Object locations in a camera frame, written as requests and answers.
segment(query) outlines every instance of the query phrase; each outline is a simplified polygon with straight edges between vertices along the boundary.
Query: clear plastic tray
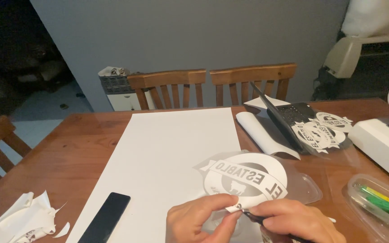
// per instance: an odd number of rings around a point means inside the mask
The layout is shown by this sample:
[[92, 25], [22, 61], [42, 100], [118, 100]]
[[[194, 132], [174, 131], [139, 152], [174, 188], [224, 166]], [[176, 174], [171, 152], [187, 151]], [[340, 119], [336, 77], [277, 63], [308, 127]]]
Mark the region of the clear plastic tray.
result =
[[387, 200], [389, 200], [389, 186], [369, 175], [357, 174], [348, 182], [347, 190], [343, 190], [347, 204], [369, 232], [378, 242], [389, 243], [389, 213], [367, 199], [370, 194], [361, 190], [363, 186], [380, 193], [381, 197], [386, 196]]

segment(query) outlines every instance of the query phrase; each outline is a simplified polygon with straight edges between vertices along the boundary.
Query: wooden table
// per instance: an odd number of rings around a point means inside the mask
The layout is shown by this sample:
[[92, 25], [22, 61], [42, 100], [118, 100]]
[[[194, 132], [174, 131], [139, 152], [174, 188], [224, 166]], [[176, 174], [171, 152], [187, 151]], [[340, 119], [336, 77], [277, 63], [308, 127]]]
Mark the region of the wooden table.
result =
[[[310, 105], [341, 117], [347, 116], [354, 122], [389, 116], [389, 105], [380, 99], [311, 102]], [[246, 111], [243, 106], [232, 107], [234, 117], [242, 111]], [[68, 202], [55, 217], [57, 232], [66, 222], [73, 226], [131, 115], [144, 112], [159, 111], [70, 115], [0, 181], [0, 216], [22, 193], [32, 191], [38, 196], [47, 190], [54, 208]], [[241, 149], [259, 152], [259, 148], [236, 121], [235, 127]], [[337, 219], [335, 226], [348, 242], [369, 242], [371, 240], [363, 225], [353, 220], [357, 218], [344, 202], [341, 189], [354, 174], [370, 174], [387, 184], [389, 175], [362, 152], [353, 151], [359, 158], [357, 167], [334, 163], [319, 166], [321, 163], [313, 160], [312, 156], [304, 156], [301, 162], [293, 163], [300, 172], [310, 175], [323, 191], [323, 198], [312, 206]], [[40, 242], [63, 243], [66, 239], [67, 236], [58, 239], [46, 236]]]

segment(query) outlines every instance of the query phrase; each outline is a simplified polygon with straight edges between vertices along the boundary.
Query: grey wall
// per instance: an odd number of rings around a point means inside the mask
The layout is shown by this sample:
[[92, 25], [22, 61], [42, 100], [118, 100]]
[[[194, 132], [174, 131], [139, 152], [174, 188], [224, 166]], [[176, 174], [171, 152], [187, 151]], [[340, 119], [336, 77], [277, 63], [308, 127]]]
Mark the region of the grey wall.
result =
[[[31, 0], [96, 112], [97, 72], [296, 62], [287, 100], [308, 101], [349, 0]], [[214, 106], [208, 77], [205, 106]], [[191, 105], [195, 105], [194, 93]], [[230, 105], [228, 97], [225, 105]]]

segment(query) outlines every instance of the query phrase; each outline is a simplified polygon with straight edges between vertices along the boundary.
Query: hand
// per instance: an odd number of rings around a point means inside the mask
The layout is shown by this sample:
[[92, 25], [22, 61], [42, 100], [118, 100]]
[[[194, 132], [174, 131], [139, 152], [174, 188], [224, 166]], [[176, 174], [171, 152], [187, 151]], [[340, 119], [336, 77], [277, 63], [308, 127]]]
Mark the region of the hand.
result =
[[228, 243], [241, 211], [226, 215], [212, 235], [201, 229], [213, 211], [233, 206], [237, 202], [237, 196], [217, 194], [172, 207], [166, 218], [166, 243]]
[[346, 243], [346, 238], [318, 208], [298, 201], [266, 201], [252, 207], [250, 213], [270, 217], [263, 220], [263, 226], [273, 233], [292, 234], [316, 243]]

